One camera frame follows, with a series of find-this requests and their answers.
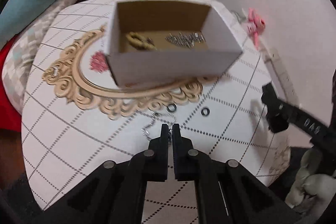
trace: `patterned pillow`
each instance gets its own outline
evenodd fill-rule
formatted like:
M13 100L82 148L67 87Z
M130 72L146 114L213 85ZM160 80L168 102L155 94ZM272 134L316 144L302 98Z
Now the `patterned pillow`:
M77 0L57 0L35 19L17 38L2 70L7 97L21 114L29 72L37 50L58 13Z

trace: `gold jewelry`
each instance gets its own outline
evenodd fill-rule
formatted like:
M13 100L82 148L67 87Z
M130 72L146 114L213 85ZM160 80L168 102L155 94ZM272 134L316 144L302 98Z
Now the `gold jewelry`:
M129 32L126 38L130 45L138 50L155 51L157 48L153 45L150 38L145 38L136 32Z

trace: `pink bow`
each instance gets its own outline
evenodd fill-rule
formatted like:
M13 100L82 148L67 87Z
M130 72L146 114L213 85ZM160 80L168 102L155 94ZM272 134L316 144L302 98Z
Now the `pink bow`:
M249 8L248 23L245 25L245 30L249 36L253 36L254 45L258 49L259 47L259 38L266 25L264 20L256 13L255 9Z

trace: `red cloth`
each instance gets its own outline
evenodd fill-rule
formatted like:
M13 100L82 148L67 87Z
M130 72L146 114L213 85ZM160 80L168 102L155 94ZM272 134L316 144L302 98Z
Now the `red cloth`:
M8 100L1 78L3 65L15 38L9 40L0 51L0 128L21 132L21 115Z

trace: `white wall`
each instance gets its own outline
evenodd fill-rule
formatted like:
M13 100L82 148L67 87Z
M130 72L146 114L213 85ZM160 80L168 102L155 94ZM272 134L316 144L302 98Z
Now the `white wall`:
M302 108L329 124L336 68L336 11L329 0L219 0L229 10L256 8L263 37L278 50Z

